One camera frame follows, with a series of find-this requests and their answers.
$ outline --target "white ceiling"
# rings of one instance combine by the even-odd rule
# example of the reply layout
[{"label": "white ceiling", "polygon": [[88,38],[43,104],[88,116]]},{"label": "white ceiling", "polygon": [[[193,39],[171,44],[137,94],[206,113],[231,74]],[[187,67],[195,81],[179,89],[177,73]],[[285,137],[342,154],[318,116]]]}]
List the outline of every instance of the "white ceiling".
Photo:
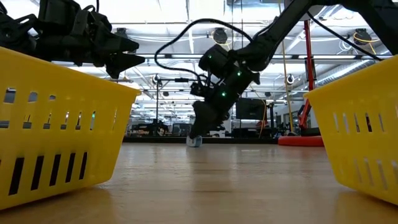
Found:
[{"label": "white ceiling", "polygon": [[[7,7],[9,15],[13,18],[22,17],[26,14],[36,14],[39,11],[37,2],[39,0],[1,0]],[[87,5],[96,4],[95,0],[77,0],[80,6],[86,7]],[[173,39],[179,34],[185,26],[195,19],[204,17],[220,19],[229,22],[243,30],[249,35],[255,34],[262,27],[268,25],[275,16],[279,15],[278,4],[263,4],[254,5],[254,7],[243,7],[241,11],[240,6],[234,7],[232,12],[231,7],[227,6],[224,0],[100,0],[99,12],[106,15],[109,21],[113,24],[113,28],[117,27],[127,28],[129,38],[138,42],[140,48],[138,54],[154,54],[154,52],[164,45],[166,42]],[[333,29],[340,35],[353,34],[357,28],[366,28],[375,38],[377,38],[370,27],[365,23],[363,18],[354,12],[346,9],[341,9],[337,13],[325,16],[324,25]],[[199,24],[192,28],[192,35],[187,33],[182,37],[180,42],[164,50],[164,54],[196,54],[185,55],[185,58],[180,59],[163,59],[162,63],[172,67],[188,68],[196,70],[198,73],[204,73],[198,67],[198,59],[200,54],[205,53],[214,41],[207,34],[210,34],[215,27],[220,27],[217,24]],[[353,54],[354,52],[347,50],[342,51],[340,40],[332,36],[330,33],[321,27],[312,25],[312,51],[314,55],[336,55],[339,54]],[[233,35],[232,32],[226,29],[231,44],[229,48],[238,49],[248,44],[248,41],[242,39],[239,35]],[[285,39],[285,48],[288,49],[287,55],[306,55],[305,36],[303,35],[303,22],[299,22],[289,33]],[[382,45],[380,42],[374,43],[377,48]],[[371,50],[369,46],[365,46],[366,50]],[[279,46],[276,54],[280,54],[282,47]],[[316,61],[317,73],[320,75],[336,66],[344,63],[342,60],[331,60],[326,62]],[[84,73],[89,73],[101,78],[109,78],[104,68],[95,68],[93,66],[74,67],[71,69],[78,70]],[[302,82],[302,87],[305,84],[305,67],[303,60],[289,60],[286,65],[287,73],[295,76],[296,82]],[[129,69],[121,74],[121,80],[125,77],[130,82],[121,82],[122,85],[127,85],[141,90],[149,90],[147,94],[143,94],[137,98],[137,102],[141,105],[153,106],[154,99],[150,95],[155,95],[153,92],[154,86],[151,84],[151,78],[158,74],[161,78],[177,78],[185,77],[192,78],[189,73],[173,72],[156,67],[152,59],[148,59],[147,63],[137,66],[136,68]],[[253,86],[257,90],[283,90],[284,89],[284,65],[282,60],[274,61],[261,73],[261,85]],[[163,90],[179,90],[189,89],[188,83],[174,83],[170,82],[164,86]],[[247,93],[248,97],[255,97],[257,95],[253,92]],[[264,91],[257,93],[260,97],[264,96]],[[278,100],[281,93],[274,93],[273,97]],[[189,95],[189,92],[170,92],[170,96],[163,97],[173,99],[194,99]],[[178,114],[184,113],[182,108],[192,110],[190,105],[192,101],[180,101],[181,108],[177,111]],[[170,108],[163,108],[164,112],[161,114],[169,114]]]}]

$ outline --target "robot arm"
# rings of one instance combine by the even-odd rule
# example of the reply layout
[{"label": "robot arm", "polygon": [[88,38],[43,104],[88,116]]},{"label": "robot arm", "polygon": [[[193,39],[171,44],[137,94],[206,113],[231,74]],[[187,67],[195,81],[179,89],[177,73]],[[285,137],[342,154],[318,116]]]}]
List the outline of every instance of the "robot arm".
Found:
[{"label": "robot arm", "polygon": [[[31,29],[37,36],[28,33]],[[0,2],[0,47],[47,61],[106,66],[112,78],[119,78],[145,58],[133,54],[138,43],[111,31],[106,16],[90,7],[81,9],[73,0],[41,0],[38,17],[30,14],[19,19],[9,17]]]},{"label": "robot arm", "polygon": [[203,96],[205,100],[193,104],[196,119],[190,138],[203,134],[211,124],[220,124],[228,118],[228,111],[250,83],[259,84],[259,74],[255,72],[268,66],[276,48],[312,6],[335,4],[360,13],[391,53],[398,54],[398,7],[391,0],[294,0],[267,31],[246,47],[227,52],[214,45],[202,56],[200,68],[221,81],[213,88],[193,84],[191,94]]}]

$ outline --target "pole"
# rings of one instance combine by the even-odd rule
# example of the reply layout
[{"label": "pole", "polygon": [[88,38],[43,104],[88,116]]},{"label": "pole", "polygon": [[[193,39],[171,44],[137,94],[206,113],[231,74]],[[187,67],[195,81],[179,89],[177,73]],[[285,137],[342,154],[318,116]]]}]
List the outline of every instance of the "pole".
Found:
[{"label": "pole", "polygon": [[308,90],[314,89],[313,81],[313,65],[312,65],[312,49],[311,49],[311,33],[310,33],[310,20],[304,21],[305,32],[305,45],[307,47],[307,70],[308,70]]},{"label": "pole", "polygon": [[269,116],[271,119],[271,130],[274,131],[275,124],[274,124],[274,105],[273,104],[269,105]]},{"label": "pole", "polygon": [[156,82],[156,123],[159,118],[159,80]]}]

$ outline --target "metal stand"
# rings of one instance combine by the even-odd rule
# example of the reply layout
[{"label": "metal stand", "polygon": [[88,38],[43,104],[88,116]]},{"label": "metal stand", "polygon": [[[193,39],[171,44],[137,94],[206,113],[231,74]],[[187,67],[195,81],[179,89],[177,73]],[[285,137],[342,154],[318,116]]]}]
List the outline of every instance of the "metal stand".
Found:
[{"label": "metal stand", "polygon": [[268,105],[269,108],[269,117],[271,119],[271,130],[274,131],[275,123],[274,123],[274,104],[270,103]]},{"label": "metal stand", "polygon": [[[311,91],[315,88],[315,71],[312,59],[312,49],[311,49],[311,33],[310,33],[310,20],[304,21],[304,31],[305,31],[305,43],[307,46],[307,58],[305,61],[307,69],[307,81],[308,90]],[[305,105],[300,109],[298,113],[299,126],[301,129],[307,128],[307,118],[311,110],[311,104],[309,100],[305,101]]]}]

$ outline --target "yellow basket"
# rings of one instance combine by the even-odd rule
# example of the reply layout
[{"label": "yellow basket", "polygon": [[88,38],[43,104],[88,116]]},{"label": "yellow basket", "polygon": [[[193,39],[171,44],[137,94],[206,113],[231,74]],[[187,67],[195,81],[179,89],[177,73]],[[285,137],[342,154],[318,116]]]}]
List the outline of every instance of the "yellow basket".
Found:
[{"label": "yellow basket", "polygon": [[109,180],[140,91],[4,48],[0,69],[0,210]]},{"label": "yellow basket", "polygon": [[337,181],[398,205],[398,56],[307,93]]}]

